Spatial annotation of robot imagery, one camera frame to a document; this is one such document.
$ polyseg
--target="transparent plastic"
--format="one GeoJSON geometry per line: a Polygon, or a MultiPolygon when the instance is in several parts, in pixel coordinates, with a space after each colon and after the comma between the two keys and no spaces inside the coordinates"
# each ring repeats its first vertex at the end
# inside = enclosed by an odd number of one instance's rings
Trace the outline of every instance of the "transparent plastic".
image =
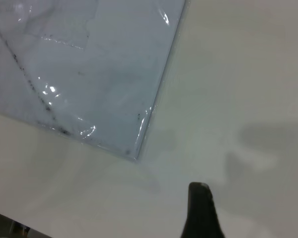
{"type": "Polygon", "coordinates": [[[136,159],[183,5],[99,0],[84,50],[0,31],[0,113],[136,159]]]}

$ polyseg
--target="black spot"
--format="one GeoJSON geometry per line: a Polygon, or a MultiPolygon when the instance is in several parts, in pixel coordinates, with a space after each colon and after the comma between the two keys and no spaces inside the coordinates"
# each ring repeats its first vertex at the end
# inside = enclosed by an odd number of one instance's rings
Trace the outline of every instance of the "black spot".
{"type": "Polygon", "coordinates": [[[59,127],[58,131],[64,135],[71,135],[71,133],[68,130],[65,130],[63,127],[59,127]]]}

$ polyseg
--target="white background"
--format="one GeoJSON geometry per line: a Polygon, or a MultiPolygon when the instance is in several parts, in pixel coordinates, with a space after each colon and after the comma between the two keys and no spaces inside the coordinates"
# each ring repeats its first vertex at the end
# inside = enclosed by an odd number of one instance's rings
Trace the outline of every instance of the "white background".
{"type": "Polygon", "coordinates": [[[164,80],[137,164],[0,116],[0,213],[175,238],[202,181],[228,238],[298,238],[298,0],[192,0],[164,80]]]}

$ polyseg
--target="clear plastic sheet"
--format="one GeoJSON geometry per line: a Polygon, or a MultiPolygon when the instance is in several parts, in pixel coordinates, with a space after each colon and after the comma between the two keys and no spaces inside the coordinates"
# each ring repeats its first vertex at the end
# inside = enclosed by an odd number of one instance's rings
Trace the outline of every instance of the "clear plastic sheet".
{"type": "Polygon", "coordinates": [[[0,29],[0,113],[136,159],[183,4],[99,0],[85,50],[0,29]]]}

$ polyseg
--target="black object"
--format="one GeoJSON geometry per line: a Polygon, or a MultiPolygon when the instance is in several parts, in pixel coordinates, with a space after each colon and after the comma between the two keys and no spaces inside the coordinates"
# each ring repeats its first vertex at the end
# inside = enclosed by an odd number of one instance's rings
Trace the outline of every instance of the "black object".
{"type": "Polygon", "coordinates": [[[209,186],[189,185],[188,217],[181,238],[225,238],[209,186]]]}

